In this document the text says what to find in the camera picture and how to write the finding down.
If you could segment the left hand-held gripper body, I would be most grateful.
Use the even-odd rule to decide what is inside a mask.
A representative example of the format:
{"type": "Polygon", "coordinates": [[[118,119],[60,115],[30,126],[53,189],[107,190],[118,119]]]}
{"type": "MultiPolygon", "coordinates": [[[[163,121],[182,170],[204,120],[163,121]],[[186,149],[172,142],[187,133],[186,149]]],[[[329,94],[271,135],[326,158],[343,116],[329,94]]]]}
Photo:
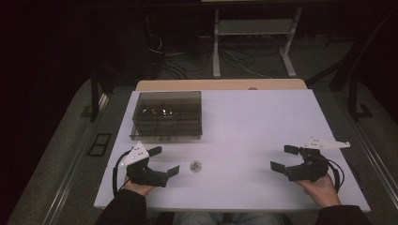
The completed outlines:
{"type": "Polygon", "coordinates": [[[120,162],[127,170],[127,177],[137,185],[165,188],[169,180],[167,172],[157,172],[149,168],[151,156],[141,142],[136,143],[120,162]]]}

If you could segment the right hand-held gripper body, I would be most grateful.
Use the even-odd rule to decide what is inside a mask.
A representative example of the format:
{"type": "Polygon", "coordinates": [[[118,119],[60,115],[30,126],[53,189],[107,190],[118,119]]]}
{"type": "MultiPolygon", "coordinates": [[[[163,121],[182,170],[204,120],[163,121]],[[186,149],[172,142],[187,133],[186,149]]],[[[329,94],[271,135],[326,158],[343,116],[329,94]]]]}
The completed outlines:
{"type": "Polygon", "coordinates": [[[327,159],[321,154],[322,150],[347,148],[350,142],[337,142],[331,140],[311,137],[303,146],[298,147],[299,153],[292,154],[301,156],[303,162],[297,166],[286,167],[284,174],[290,181],[309,180],[317,181],[332,170],[336,183],[343,183],[345,179],[343,169],[331,159],[327,159]]]}

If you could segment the smoked transparent compartment box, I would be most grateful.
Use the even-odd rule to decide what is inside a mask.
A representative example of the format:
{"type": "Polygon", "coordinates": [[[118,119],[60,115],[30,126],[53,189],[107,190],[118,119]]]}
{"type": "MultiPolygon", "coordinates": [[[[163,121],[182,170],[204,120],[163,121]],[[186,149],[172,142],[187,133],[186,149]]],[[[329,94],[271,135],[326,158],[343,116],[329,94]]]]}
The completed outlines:
{"type": "Polygon", "coordinates": [[[200,140],[202,93],[200,91],[140,93],[132,117],[133,141],[152,143],[200,140]]]}

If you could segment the person's left hand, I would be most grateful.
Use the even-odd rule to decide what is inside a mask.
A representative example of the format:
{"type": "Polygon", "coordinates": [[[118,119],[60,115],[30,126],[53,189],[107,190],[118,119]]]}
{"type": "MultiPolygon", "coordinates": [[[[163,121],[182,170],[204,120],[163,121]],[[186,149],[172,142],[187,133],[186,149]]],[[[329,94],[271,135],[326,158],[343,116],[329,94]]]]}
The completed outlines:
{"type": "Polygon", "coordinates": [[[129,178],[126,178],[123,188],[129,191],[133,191],[142,196],[146,196],[152,189],[154,189],[153,186],[134,184],[129,178]]]}

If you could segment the person's right hand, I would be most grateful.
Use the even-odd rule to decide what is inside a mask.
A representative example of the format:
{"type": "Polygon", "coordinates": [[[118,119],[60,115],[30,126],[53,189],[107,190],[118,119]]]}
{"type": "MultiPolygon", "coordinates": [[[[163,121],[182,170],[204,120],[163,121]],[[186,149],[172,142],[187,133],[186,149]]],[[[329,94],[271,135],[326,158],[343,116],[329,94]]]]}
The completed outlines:
{"type": "Polygon", "coordinates": [[[327,174],[315,182],[309,180],[296,181],[312,200],[321,208],[341,205],[337,191],[330,176],[327,174]]]}

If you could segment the black metal stand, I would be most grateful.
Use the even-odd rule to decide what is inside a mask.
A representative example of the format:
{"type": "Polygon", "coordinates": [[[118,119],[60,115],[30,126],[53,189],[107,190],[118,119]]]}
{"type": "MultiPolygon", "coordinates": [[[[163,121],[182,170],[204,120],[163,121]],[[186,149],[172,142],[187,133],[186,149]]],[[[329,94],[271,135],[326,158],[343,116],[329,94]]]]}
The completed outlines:
{"type": "Polygon", "coordinates": [[[332,91],[340,92],[348,84],[347,109],[354,120],[371,116],[364,106],[362,112],[357,112],[359,83],[364,83],[398,124],[398,5],[376,17],[342,60],[305,83],[311,86],[332,72],[332,91]]]}
{"type": "Polygon", "coordinates": [[[100,86],[98,72],[93,68],[90,70],[90,97],[91,105],[84,108],[81,117],[89,118],[91,122],[95,122],[100,112],[106,107],[108,96],[100,86]]]}

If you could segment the wooden table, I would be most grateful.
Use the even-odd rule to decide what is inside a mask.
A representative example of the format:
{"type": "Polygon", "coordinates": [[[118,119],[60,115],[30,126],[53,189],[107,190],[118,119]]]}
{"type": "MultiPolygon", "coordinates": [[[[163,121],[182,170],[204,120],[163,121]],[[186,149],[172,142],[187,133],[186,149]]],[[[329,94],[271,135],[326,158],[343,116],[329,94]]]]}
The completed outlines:
{"type": "Polygon", "coordinates": [[[301,79],[215,79],[140,81],[137,91],[181,90],[306,90],[301,79]]]}

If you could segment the white metal stand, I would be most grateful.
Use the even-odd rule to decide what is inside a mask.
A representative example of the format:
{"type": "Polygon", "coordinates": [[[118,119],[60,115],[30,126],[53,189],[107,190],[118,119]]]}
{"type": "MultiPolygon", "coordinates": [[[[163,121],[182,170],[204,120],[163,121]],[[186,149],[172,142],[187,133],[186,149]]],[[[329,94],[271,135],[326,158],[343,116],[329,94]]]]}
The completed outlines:
{"type": "Polygon", "coordinates": [[[286,42],[279,49],[279,55],[290,78],[296,78],[297,73],[289,58],[289,51],[296,30],[299,25],[299,18],[302,12],[301,7],[297,7],[292,19],[262,19],[262,20],[221,20],[220,11],[215,10],[214,14],[214,36],[212,52],[213,77],[221,77],[220,66],[220,36],[249,36],[249,35],[286,35],[286,42]]]}

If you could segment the black rectangular floor frame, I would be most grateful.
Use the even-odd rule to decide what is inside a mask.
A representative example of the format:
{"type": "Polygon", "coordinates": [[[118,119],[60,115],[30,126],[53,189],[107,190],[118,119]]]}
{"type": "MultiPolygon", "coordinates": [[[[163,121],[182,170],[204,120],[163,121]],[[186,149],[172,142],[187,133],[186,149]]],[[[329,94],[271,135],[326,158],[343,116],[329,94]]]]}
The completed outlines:
{"type": "Polygon", "coordinates": [[[111,133],[98,133],[87,155],[90,157],[102,157],[106,153],[111,137],[111,133]]]}

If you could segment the aluminium floor rail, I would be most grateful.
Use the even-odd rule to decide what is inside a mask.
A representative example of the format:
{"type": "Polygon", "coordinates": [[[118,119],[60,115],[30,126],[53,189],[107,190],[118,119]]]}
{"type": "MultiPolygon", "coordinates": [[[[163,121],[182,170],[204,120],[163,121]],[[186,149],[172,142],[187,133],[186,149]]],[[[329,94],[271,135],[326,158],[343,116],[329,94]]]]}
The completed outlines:
{"type": "Polygon", "coordinates": [[[374,131],[367,131],[365,126],[357,121],[353,125],[359,148],[369,161],[381,186],[387,192],[390,200],[398,207],[398,179],[389,168],[387,151],[390,148],[384,138],[380,138],[374,131]]]}
{"type": "Polygon", "coordinates": [[[95,103],[99,107],[99,115],[95,117],[94,121],[88,122],[88,124],[84,129],[84,133],[80,136],[79,143],[76,147],[76,153],[72,158],[72,162],[69,164],[67,173],[64,175],[60,187],[56,191],[51,206],[45,218],[43,219],[42,225],[55,225],[57,223],[57,220],[59,219],[59,216],[63,210],[65,202],[68,199],[73,183],[77,177],[77,173],[80,170],[81,163],[86,154],[88,145],[92,141],[99,120],[101,119],[102,112],[106,108],[108,102],[109,102],[109,97],[105,94],[102,94],[99,100],[95,100],[95,103]]]}

